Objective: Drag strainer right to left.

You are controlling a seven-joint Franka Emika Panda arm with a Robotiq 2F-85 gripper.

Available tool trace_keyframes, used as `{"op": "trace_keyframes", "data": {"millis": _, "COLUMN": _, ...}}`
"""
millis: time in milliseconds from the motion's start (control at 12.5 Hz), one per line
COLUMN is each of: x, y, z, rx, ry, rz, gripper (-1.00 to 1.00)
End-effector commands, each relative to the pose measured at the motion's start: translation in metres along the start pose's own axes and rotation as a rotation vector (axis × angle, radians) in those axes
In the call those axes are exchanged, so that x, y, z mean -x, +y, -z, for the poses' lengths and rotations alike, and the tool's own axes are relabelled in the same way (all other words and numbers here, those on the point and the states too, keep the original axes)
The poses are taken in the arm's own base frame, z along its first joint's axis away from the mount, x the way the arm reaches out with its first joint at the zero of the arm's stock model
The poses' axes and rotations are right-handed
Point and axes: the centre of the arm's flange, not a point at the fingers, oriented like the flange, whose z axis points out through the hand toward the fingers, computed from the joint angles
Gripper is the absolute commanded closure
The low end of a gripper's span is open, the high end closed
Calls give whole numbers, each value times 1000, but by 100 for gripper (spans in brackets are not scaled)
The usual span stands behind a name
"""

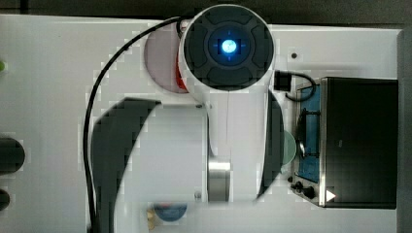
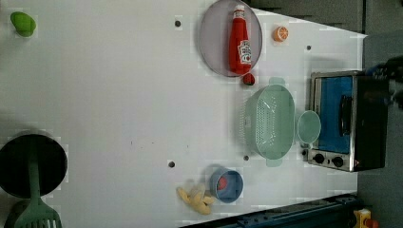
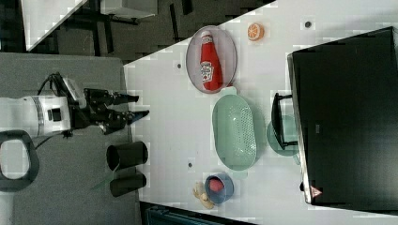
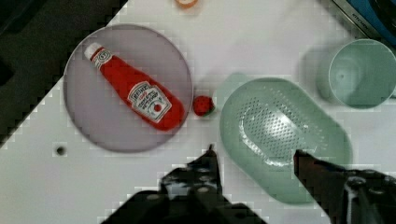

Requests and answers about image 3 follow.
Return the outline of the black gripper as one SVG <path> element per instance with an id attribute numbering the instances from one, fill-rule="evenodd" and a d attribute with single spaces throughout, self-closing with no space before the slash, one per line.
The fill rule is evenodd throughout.
<path id="1" fill-rule="evenodd" d="M 85 88 L 83 97 L 80 99 L 69 95 L 70 127 L 72 130 L 106 125 L 111 129 L 124 128 L 149 115 L 149 110 L 111 112 L 109 106 L 138 100 L 138 96 L 120 93 L 112 95 L 107 90 Z"/>

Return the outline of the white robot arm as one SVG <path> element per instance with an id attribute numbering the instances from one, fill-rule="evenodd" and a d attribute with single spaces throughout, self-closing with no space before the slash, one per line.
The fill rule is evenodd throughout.
<path id="1" fill-rule="evenodd" d="M 36 138 L 47 141 L 55 135 L 70 136 L 74 130 L 98 126 L 105 135 L 146 117 L 149 111 L 113 110 L 113 105 L 136 102 L 139 98 L 103 89 L 86 88 L 82 97 L 67 91 L 59 96 L 28 96 L 1 99 L 1 149 L 22 148 L 28 168 L 12 177 L 1 173 L 1 191 L 14 194 L 29 187 L 39 171 Z"/>

